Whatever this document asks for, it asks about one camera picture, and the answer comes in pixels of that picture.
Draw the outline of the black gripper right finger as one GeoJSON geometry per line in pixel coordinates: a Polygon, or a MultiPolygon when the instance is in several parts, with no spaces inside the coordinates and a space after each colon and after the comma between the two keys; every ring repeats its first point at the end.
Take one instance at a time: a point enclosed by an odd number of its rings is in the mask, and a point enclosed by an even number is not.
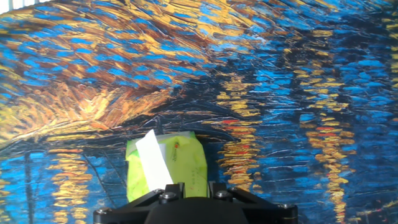
{"type": "Polygon", "coordinates": [[[237,206],[248,223],[298,224],[298,206],[272,203],[239,187],[227,188],[225,183],[208,183],[211,199],[237,206]]]}

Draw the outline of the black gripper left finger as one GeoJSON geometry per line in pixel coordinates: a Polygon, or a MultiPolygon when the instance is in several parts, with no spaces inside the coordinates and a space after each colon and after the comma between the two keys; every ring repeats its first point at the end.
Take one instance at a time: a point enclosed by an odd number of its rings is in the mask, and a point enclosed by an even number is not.
{"type": "Polygon", "coordinates": [[[149,212],[158,205],[184,198],[185,184],[167,184],[119,208],[102,207],[93,212],[95,224],[144,224],[149,212]]]}

